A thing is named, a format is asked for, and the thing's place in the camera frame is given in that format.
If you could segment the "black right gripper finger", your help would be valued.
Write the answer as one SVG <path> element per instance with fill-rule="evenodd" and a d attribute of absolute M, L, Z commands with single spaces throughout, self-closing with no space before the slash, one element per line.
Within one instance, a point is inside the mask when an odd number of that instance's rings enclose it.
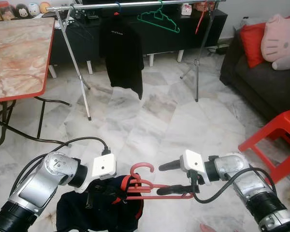
<path fill-rule="evenodd" d="M 180 184 L 176 184 L 173 186 L 167 186 L 158 188 L 158 195 L 170 195 L 170 194 L 193 194 L 193 188 L 191 186 L 183 186 Z"/>
<path fill-rule="evenodd" d="M 181 160 L 177 159 L 174 161 L 170 161 L 168 163 L 161 164 L 159 166 L 159 171 L 161 171 L 161 172 L 166 172 L 169 170 L 181 170 L 182 171 L 183 169 L 182 169 Z"/>

